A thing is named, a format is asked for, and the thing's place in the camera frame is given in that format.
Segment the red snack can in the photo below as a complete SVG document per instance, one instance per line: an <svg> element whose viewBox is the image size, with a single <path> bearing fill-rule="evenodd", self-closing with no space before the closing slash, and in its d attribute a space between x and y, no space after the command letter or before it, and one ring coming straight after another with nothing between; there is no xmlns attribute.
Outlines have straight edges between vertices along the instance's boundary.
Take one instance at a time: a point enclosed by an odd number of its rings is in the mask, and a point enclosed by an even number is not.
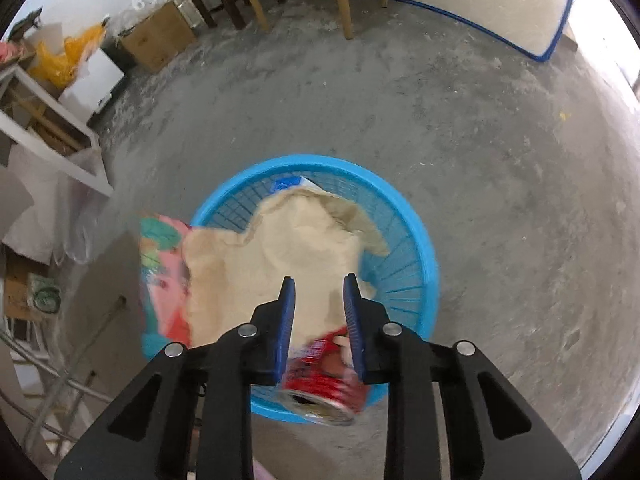
<svg viewBox="0 0 640 480"><path fill-rule="evenodd" d="M346 326L297 351L279 386L280 402L288 410L307 422L337 427L355 421L368 394L352 364Z"/></svg>

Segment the brown paper bag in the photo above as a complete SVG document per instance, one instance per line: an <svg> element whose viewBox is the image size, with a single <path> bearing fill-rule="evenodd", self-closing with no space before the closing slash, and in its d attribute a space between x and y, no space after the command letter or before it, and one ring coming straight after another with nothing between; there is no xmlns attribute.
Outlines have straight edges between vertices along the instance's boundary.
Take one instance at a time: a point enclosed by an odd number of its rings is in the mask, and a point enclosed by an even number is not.
<svg viewBox="0 0 640 480"><path fill-rule="evenodd" d="M385 238L351 200L309 186L264 198L247 228L192 228L182 242L189 271L186 320L195 347L247 322L295 282L291 347L345 326L343 280L364 254L386 257Z"/></svg>

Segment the red cartoon snack bag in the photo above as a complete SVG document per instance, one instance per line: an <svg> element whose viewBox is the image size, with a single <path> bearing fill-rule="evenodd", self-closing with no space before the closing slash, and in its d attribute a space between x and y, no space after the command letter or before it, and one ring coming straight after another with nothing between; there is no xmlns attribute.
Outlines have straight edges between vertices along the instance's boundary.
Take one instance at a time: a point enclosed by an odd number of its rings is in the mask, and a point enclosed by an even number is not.
<svg viewBox="0 0 640 480"><path fill-rule="evenodd" d="M171 341L191 345L186 315L189 272L182 253L188 224L151 214L140 219L140 306L144 316L141 349L153 359Z"/></svg>

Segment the blue white carton box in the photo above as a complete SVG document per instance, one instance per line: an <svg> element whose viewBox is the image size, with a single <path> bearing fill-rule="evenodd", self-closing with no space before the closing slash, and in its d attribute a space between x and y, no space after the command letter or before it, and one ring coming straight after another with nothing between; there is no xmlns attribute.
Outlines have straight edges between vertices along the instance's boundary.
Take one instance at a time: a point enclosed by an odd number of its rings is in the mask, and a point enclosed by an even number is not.
<svg viewBox="0 0 640 480"><path fill-rule="evenodd" d="M303 176L280 177L272 182L269 193L277 194L290 188L310 188L316 192L322 191L319 185Z"/></svg>

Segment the blue plastic trash basket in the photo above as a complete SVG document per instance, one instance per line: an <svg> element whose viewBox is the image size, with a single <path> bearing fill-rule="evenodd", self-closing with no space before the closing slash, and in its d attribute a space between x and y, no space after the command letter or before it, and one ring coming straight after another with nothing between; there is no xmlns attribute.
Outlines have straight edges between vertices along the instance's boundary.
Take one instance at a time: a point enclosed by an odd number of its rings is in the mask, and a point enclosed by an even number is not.
<svg viewBox="0 0 640 480"><path fill-rule="evenodd" d="M322 191L351 200L374 222L386 240L386 257L364 254L356 275L360 292L384 304L390 318L421 336L430 336L438 306L438 267L426 229L409 203L385 180L344 160L319 155L290 155L261 162L221 185L195 214L192 228L243 232L258 204L280 177L303 176ZM279 386L257 387L252 408L281 422L301 422L279 398ZM386 393L369 387L367 405Z"/></svg>

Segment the cardboard box on floor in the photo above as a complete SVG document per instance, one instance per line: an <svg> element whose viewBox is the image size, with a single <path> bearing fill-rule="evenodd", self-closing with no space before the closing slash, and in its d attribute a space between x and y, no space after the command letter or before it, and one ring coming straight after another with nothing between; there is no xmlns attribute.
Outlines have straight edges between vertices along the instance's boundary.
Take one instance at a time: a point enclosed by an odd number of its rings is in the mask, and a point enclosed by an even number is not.
<svg viewBox="0 0 640 480"><path fill-rule="evenodd" d="M198 41L175 3L165 3L119 38L134 60L157 74L178 54Z"/></svg>

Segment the long white shelf table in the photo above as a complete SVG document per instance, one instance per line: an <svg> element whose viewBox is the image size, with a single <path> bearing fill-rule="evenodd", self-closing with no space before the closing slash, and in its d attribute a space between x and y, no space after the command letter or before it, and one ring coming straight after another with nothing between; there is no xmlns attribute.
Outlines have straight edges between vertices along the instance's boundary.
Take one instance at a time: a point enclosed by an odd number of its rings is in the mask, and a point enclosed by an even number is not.
<svg viewBox="0 0 640 480"><path fill-rule="evenodd" d="M1 132L67 177L112 195L99 136L17 64L1 71Z"/></svg>

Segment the yellow plastic bag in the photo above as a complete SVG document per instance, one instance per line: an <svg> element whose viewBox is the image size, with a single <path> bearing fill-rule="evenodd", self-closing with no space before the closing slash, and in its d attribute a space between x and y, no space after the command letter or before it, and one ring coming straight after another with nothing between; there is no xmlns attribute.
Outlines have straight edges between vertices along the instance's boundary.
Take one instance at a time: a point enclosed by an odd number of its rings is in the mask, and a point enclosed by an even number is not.
<svg viewBox="0 0 640 480"><path fill-rule="evenodd" d="M78 36L65 37L60 53L51 52L43 41L39 41L36 64L28 70L29 75L64 90L75 81L80 66L101 47L105 32L105 25L99 23Z"/></svg>

